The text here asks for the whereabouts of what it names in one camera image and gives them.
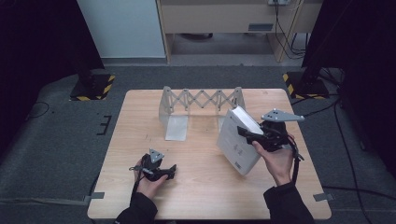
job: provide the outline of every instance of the stand base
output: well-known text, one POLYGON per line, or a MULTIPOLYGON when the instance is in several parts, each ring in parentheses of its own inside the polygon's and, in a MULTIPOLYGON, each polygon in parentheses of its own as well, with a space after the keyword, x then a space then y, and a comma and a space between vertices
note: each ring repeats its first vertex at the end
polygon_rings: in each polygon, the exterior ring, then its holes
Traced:
POLYGON ((288 87, 291 98, 298 99, 323 99, 329 98, 329 91, 321 79, 317 79, 312 84, 302 82, 302 72, 288 72, 283 75, 283 79, 288 87))
POLYGON ((72 101, 103 100, 107 97, 115 76, 113 75, 92 75, 95 80, 94 88, 85 87, 80 81, 70 93, 72 101))

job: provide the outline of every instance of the person's right hand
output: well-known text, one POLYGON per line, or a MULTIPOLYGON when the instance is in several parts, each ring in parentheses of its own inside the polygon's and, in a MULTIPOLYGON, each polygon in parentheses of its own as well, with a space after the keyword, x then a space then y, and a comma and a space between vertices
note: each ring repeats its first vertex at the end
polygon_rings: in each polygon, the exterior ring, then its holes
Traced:
POLYGON ((257 141, 253 141, 252 145, 264 158, 267 169, 274 178, 277 186, 291 182, 290 170, 293 163, 292 150, 284 148, 269 152, 257 141))

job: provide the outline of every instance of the black and yellow hazard tape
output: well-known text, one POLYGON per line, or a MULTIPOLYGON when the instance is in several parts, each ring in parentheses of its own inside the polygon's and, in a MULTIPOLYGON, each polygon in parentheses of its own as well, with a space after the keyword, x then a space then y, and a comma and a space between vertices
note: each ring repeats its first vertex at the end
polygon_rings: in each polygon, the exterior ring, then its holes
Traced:
POLYGON ((104 100, 107 97, 108 92, 111 89, 111 86, 113 85, 114 78, 116 76, 109 76, 108 80, 106 82, 106 85, 103 87, 103 90, 101 90, 101 94, 98 95, 86 95, 86 94, 81 94, 78 96, 70 96, 71 101, 90 101, 90 100, 104 100))
POLYGON ((328 98, 328 95, 324 95, 324 94, 300 94, 300 93, 297 93, 290 81, 288 74, 283 74, 283 80, 286 83, 286 87, 288 88, 290 97, 293 99, 294 98, 296 98, 296 99, 326 99, 326 98, 328 98))

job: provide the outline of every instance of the person's left hand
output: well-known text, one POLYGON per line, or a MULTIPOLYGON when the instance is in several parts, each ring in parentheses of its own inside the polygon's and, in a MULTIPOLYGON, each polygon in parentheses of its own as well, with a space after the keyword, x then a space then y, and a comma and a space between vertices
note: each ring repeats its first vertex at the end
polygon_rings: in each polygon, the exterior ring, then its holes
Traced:
MULTIPOLYGON (((136 166, 140 166, 141 163, 142 160, 140 159, 137 162, 136 166)), ((139 175, 139 171, 134 170, 134 182, 136 182, 137 178, 142 178, 139 182, 139 186, 137 187, 136 192, 140 192, 144 194, 146 197, 150 198, 151 200, 157 194, 158 189, 166 181, 166 178, 168 178, 168 175, 163 175, 161 176, 160 179, 151 182, 147 178, 145 178, 145 175, 143 173, 141 173, 140 177, 138 177, 138 175, 139 175)))

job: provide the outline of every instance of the black curtain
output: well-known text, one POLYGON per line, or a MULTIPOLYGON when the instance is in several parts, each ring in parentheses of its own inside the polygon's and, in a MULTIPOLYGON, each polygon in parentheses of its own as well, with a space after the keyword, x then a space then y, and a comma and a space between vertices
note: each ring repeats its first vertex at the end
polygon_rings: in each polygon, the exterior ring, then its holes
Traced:
POLYGON ((40 89, 76 74, 76 58, 104 68, 76 0, 0 1, 1 159, 40 89))
POLYGON ((346 69, 363 50, 384 5, 369 0, 324 0, 303 67, 346 69))
POLYGON ((346 68, 341 96, 363 149, 376 152, 396 177, 396 3, 377 4, 375 17, 367 18, 373 26, 366 27, 366 40, 346 68))

